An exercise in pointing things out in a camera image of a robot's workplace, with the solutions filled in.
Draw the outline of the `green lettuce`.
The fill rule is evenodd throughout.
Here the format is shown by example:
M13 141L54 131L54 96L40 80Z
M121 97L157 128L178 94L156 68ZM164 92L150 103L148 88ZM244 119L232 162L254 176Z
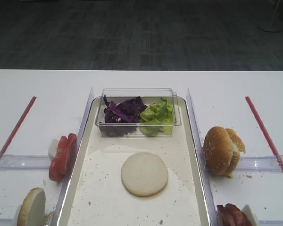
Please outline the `green lettuce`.
M149 105L141 114L140 123L147 124L171 124L174 123L173 106L170 105L167 99L161 98L161 102ZM147 136L154 137L158 133L164 133L170 136L173 131L173 126L145 126L140 127L140 131Z

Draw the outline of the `sliced tomato stack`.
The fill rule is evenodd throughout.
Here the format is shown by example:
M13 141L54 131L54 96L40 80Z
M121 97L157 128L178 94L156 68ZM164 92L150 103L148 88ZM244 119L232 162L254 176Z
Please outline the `sliced tomato stack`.
M60 138L56 155L51 161L49 169L50 180L59 182L67 174L69 159L76 145L77 136L75 133L69 133L68 137L62 136Z

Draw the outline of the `bacon meat slices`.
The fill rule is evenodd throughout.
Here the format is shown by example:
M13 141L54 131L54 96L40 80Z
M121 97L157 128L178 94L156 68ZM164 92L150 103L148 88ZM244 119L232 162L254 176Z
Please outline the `bacon meat slices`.
M216 207L220 226L252 226L246 214L234 204L228 203Z

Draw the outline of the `clear plastic salad container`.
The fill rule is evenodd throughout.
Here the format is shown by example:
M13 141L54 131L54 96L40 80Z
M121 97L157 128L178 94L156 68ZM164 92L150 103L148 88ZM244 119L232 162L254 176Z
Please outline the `clear plastic salad container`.
M122 103L128 99L132 99L135 97L141 97L143 103L148 107L151 104L157 104L161 102L161 98L167 99L170 105L173 106L173 114L174 114L174 123L171 124L147 124L147 123L124 123L124 124L116 124L116 123L105 123L105 114L104 109L106 108L105 102L103 100L104 95L106 95L107 100L113 101L116 105L119 103ZM98 112L96 115L96 126L99 129L99 132L102 135L102 132L100 131L101 126L135 126L136 131L128 133L127 135L124 135L122 137L132 137L132 136L146 136L140 131L140 127L145 126L173 126L173 131L176 126L181 125L181 118L179 113L179 104L178 104L178 98L177 94L171 89L171 88L149 88L149 89L104 89L102 91L102 95L99 102ZM154 137L169 137L165 135L164 133L158 133Z

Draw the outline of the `shredded purple cabbage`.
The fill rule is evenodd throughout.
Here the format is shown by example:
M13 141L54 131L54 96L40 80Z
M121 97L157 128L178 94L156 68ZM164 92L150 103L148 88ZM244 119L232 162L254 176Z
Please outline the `shredded purple cabbage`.
M141 97L128 99L122 103L115 104L113 101L108 101L106 95L103 100L106 108L104 109L105 123L139 123L141 113L147 108ZM122 137L128 133L136 131L135 126L101 126L100 131L103 136L107 137Z

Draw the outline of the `flat bun bottom on tray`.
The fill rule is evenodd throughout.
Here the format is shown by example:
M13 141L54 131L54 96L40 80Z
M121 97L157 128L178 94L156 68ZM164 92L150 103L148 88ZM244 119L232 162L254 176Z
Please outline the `flat bun bottom on tray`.
M162 191L168 183L168 169L163 160L150 152L135 153L121 168L124 187L133 195L147 197Z

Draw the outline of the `metal baking tray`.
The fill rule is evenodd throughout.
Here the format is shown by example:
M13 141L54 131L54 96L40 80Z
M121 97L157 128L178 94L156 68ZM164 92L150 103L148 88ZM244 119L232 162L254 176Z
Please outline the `metal baking tray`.
M95 124L100 99L89 108L61 226L208 226L210 224L186 101L177 99L181 125L169 137L102 137ZM158 155L168 169L159 193L138 197L121 181L121 168L135 153Z

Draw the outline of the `sesame burger buns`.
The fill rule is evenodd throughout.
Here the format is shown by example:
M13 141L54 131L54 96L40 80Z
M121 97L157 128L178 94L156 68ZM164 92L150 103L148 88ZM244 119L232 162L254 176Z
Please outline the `sesame burger buns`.
M240 153L245 153L246 149L233 129L215 126L205 136L203 152L206 167L212 174L231 178Z

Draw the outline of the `left long clear divider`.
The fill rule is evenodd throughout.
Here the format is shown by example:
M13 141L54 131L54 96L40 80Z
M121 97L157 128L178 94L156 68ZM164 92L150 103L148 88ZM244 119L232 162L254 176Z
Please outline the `left long clear divider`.
M57 201L57 205L56 208L54 210L54 213L51 217L51 221L49 223L49 226L58 226L60 219L61 219L61 215L62 215L62 210L65 206L65 202L66 202L66 197L67 197L67 192L69 190L69 186L70 186L70 182L71 182L71 178L72 178L72 174L74 172L74 168L75 168L75 164L76 164L76 160L77 160L77 156L80 150L80 146L81 146L81 142L82 142L82 138L83 138L83 134L86 128L86 124L88 121L88 117L89 117L89 113L90 113L90 108L92 106L92 101L94 99L94 91L93 91L93 87L91 87L87 102L86 102L86 107L85 107L85 111L82 117L82 121L81 121L81 125L77 134L77 143L76 146L74 148L74 151L71 154L70 157L70 166L67 172L67 175L65 176L64 180L63 180L63 184L62 184L62 188L58 197L58 201Z

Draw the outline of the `long clear divider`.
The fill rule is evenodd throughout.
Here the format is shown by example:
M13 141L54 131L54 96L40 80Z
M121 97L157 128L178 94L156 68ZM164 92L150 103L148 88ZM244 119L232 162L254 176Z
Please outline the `long clear divider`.
M58 226L60 219L61 219L61 215L62 215L62 210L65 206L65 202L66 202L66 197L67 197L67 192L69 190L69 186L70 186L70 182L71 182L71 178L72 178L72 174L74 172L74 168L75 168L75 164L76 164L76 160L77 160L77 156L80 150L80 146L81 146L81 142L82 142L82 138L83 138L83 134L86 128L86 124L88 121L88 117L89 117L89 113L90 113L90 108L92 106L92 101L94 99L94 91L93 91L93 87L91 87L87 102L86 102L86 107L85 107L85 111L82 117L82 121L81 121L81 125L77 134L77 143L76 146L74 148L74 151L71 154L70 157L70 166L67 172L67 175L65 176L64 180L63 180L63 184L62 184L62 188L58 197L58 201L57 201L57 205L56 208L54 210L54 213L51 217L51 221L49 223L49 226Z
M189 89L187 90L186 100L189 111L189 118L190 118L192 136L195 146L195 152L198 161L198 169L201 178L202 193L204 196L204 203L206 207L206 219L208 220L209 226L218 226L219 225L218 215L216 212L213 194L210 186L209 172L206 169L206 161L202 150L202 142L200 138L195 107Z

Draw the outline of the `right long clear divider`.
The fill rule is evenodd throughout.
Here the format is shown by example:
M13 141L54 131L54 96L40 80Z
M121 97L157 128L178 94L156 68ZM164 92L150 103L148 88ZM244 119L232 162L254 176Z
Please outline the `right long clear divider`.
M218 226L219 225L218 215L216 212L213 194L210 186L209 172L206 169L206 161L202 150L202 142L200 138L195 107L189 89L187 90L186 100L189 111L189 118L190 118L192 136L195 146L195 152L198 161L198 169L201 178L202 193L204 196L204 203L206 207L206 219L208 220L209 226Z

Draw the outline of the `left red tape strip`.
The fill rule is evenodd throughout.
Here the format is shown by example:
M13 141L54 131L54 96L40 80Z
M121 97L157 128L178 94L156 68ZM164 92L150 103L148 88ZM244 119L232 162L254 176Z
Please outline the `left red tape strip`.
M33 104L35 103L37 97L33 96L29 102L29 104L27 105L27 107L25 108L24 112L22 113L20 119L18 120L17 124L15 125L15 127L13 128L12 132L10 133L9 137L7 138L4 146L2 147L1 151L0 151L0 160L3 157L3 155L5 154L7 148L9 147L9 145L11 144L11 141L13 140L14 136L16 135L17 131L19 130L20 126L22 125L23 121L25 120L27 114L29 113L30 109L32 108Z

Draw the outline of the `red tape strip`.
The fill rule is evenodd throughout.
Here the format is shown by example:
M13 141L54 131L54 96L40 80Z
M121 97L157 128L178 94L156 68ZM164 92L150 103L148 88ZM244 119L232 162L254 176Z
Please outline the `red tape strip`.
M29 113L30 109L32 108L33 104L35 103L37 97L33 96L29 102L29 104L27 105L27 107L25 108L24 112L22 113L20 119L18 120L17 124L15 125L15 127L13 128L12 132L10 133L9 137L7 138L4 146L2 147L1 151L0 151L0 160L3 157L3 155L5 154L7 148L9 147L9 145L11 144L11 141L13 140L14 136L16 135L17 131L19 130L20 126L22 125L23 121L25 120L27 114Z
M282 173L283 173L283 158L280 157L280 154L277 151L277 148L274 145L274 143L273 143L273 141L272 141L272 139L271 139L267 129L265 128L264 123L261 120L261 118L259 116L259 113L257 112L257 110L256 110L256 108L255 108L255 106L254 106L254 104L252 102L252 100L250 99L249 96L246 96L245 99L246 99L246 101L247 101L247 103L248 103L248 105L249 105L249 107L250 107L250 109L251 109L251 111L252 111L252 113L253 113L253 115L254 115L254 117L255 117L255 119L256 119L256 121L257 121L257 123L258 123L258 125L259 125L259 127L260 127L260 129L261 129L261 131L262 131L266 141L267 141L267 143L268 143L268 145L269 145L269 147L271 148L273 155L276 157L276 159L278 161L278 164L279 164L279 166L280 166L280 168L282 170Z

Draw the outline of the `right red tape strip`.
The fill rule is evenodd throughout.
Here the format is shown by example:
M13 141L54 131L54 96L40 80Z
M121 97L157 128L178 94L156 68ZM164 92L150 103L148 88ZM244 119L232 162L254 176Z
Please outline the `right red tape strip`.
M252 102L252 100L250 99L249 96L246 96L245 99L246 99L246 101L247 101L247 103L248 103L248 105L249 105L249 107L250 107L250 109L251 109L251 111L252 111L252 113L253 113L253 115L254 115L254 117L255 117L255 119L256 119L256 121L257 121L257 123L258 123L258 125L259 125L259 127L260 127L260 129L261 129L261 131L262 131L266 141L267 141L267 143L268 143L268 145L269 145L269 147L271 148L273 155L276 157L276 159L278 161L278 164L279 164L279 166L280 166L280 168L282 170L282 173L283 173L283 158L280 157L280 154L277 151L277 148L274 145L274 143L273 143L273 141L272 141L272 139L271 139L267 129L265 128L264 123L261 120L261 118L259 116L259 113L257 112L257 110L256 110L256 108L255 108L255 106L254 106L254 104Z

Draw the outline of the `white block behind bacon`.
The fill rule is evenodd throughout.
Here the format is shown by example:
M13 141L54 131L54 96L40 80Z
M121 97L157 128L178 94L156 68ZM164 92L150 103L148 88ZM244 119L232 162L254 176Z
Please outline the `white block behind bacon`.
M248 220L252 223L253 226L260 226L257 216L253 213L251 207L248 204L246 204L241 211L247 216Z

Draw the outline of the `upright bun half slice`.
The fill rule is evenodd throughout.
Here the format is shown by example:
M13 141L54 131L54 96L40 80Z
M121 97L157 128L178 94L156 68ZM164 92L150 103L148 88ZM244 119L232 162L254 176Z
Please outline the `upright bun half slice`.
M45 216L45 191L36 187L23 200L18 214L18 226L42 226Z

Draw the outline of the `white block behind bun slice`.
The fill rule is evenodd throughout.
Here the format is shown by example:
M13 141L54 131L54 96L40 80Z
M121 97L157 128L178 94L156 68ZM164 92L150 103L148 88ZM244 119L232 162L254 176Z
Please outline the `white block behind bun slice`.
M15 212L15 214L14 214L12 226L17 226L18 216L19 216L19 213L20 213L20 211L21 211L21 208L22 208L22 205L20 204L20 205L17 207L16 212Z

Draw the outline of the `upper right clear rail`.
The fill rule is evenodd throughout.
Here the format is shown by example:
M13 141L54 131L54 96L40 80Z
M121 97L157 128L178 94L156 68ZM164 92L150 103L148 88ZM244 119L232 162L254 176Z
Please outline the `upper right clear rail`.
M283 155L243 156L236 171L283 172Z

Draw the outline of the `clear rail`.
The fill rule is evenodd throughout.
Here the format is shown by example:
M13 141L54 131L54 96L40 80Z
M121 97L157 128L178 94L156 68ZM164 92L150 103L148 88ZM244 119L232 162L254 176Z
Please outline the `clear rail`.
M283 172L283 155L243 156L236 171Z
M0 170L42 170L50 165L49 156L0 154Z
M283 226L283 220L259 220L257 226Z

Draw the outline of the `upper left clear rail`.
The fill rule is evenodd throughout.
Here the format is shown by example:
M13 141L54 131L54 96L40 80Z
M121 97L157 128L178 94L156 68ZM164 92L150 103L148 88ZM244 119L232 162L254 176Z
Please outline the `upper left clear rail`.
M42 170L50 165L49 156L0 154L0 170Z

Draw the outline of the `lower right clear rail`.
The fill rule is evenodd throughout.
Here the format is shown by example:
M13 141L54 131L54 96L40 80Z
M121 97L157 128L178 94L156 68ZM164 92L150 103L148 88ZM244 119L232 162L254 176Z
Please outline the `lower right clear rail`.
M259 220L257 226L283 226L283 220Z

